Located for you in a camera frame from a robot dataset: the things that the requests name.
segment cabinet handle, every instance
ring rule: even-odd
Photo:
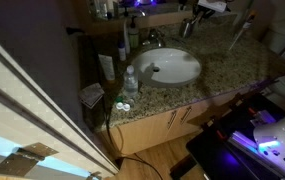
[[[184,116],[181,118],[181,121],[180,121],[181,125],[184,123],[184,121],[186,120],[186,118],[188,118],[188,116],[189,116],[189,114],[190,114],[191,111],[192,111],[192,108],[191,108],[191,106],[190,106],[190,107],[187,108],[186,113],[185,113]]]
[[[175,116],[176,116],[176,110],[172,112],[171,119],[170,119],[170,121],[168,122],[168,129],[171,128]]]

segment electrical cord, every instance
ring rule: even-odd
[[[141,159],[138,155],[136,155],[139,159],[134,159],[134,158],[129,158],[129,157],[124,157],[124,159],[129,159],[129,160],[132,160],[132,161],[137,161],[137,162],[140,162],[140,163],[143,163],[145,165],[148,165],[150,166],[157,174],[158,176],[160,177],[161,180],[163,180],[161,174],[159,173],[158,170],[155,169],[155,167],[153,167],[151,164],[147,163],[146,161],[144,161],[143,159]]]
[[[108,134],[108,138],[110,140],[110,143],[113,147],[114,150],[117,150],[117,148],[115,147],[115,144],[113,142],[113,139],[111,138],[111,133],[110,133],[110,115],[108,115],[106,112],[104,112],[104,118],[105,118],[105,124],[106,124],[106,130],[107,130],[107,134]],[[140,162],[142,164],[145,164],[145,165],[148,165],[150,166],[157,174],[158,176],[160,177],[161,180],[163,180],[161,174],[159,173],[158,170],[156,170],[156,168],[154,166],[152,166],[150,163],[144,161],[140,156],[138,156],[136,153],[134,153],[134,155],[139,158],[138,159],[133,159],[133,158],[129,158],[129,157],[124,157],[124,159],[129,159],[129,160],[133,160],[133,161],[137,161],[137,162]]]

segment soap dispenser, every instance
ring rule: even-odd
[[[139,29],[136,27],[134,23],[135,18],[136,16],[132,16],[132,22],[128,30],[131,48],[137,48],[139,46]]]

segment bathroom sink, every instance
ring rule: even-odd
[[[142,83],[158,88],[189,84],[201,72],[197,59],[185,51],[173,48],[146,51],[137,56],[132,65]]]

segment vanity cabinet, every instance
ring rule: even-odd
[[[110,134],[118,151],[116,156],[127,156],[163,142],[200,131],[200,125],[203,122],[209,121],[209,117],[217,113],[214,110],[207,112],[212,109],[211,107],[220,106],[234,98],[237,93],[243,94],[248,92],[248,90],[249,88],[244,88],[232,91],[194,104],[113,127],[110,129]],[[100,132],[100,136],[103,137],[114,152],[107,131]]]
[[[110,134],[113,143],[119,151],[117,156],[130,155],[165,142],[177,113],[178,109],[174,109],[111,128]],[[100,134],[113,149],[107,131],[105,130]]]

